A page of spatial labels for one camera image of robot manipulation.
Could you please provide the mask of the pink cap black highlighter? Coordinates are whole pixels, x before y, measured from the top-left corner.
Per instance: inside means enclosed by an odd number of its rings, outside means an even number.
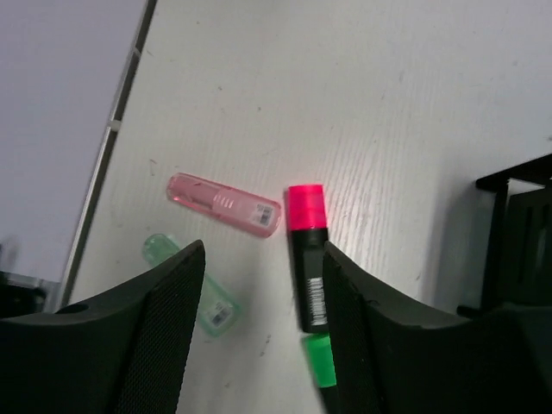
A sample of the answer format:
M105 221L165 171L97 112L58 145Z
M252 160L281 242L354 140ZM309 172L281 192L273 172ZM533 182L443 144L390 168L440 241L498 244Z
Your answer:
M323 253L329 240L323 186L293 185L286 192L286 224L300 329L328 331Z

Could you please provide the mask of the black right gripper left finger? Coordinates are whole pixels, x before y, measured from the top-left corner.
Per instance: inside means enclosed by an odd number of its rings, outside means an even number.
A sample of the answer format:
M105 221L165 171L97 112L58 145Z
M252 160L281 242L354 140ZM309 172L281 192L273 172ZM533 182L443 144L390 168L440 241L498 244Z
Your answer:
M4 413L174 413L204 281L195 241L54 313L1 322Z

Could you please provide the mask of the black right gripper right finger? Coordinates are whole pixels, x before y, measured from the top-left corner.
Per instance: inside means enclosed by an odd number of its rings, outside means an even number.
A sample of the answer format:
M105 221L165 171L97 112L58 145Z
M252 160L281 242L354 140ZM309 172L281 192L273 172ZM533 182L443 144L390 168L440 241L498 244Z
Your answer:
M550 412L550 308L459 317L394 289L331 243L323 284L341 412Z

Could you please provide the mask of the green cap black highlighter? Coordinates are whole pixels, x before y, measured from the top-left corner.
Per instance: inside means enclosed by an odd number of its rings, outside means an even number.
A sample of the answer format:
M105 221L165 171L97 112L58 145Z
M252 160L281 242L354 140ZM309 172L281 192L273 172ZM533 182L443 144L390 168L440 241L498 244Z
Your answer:
M329 335L305 336L302 338L302 345L310 373L317 387L336 386L336 372Z

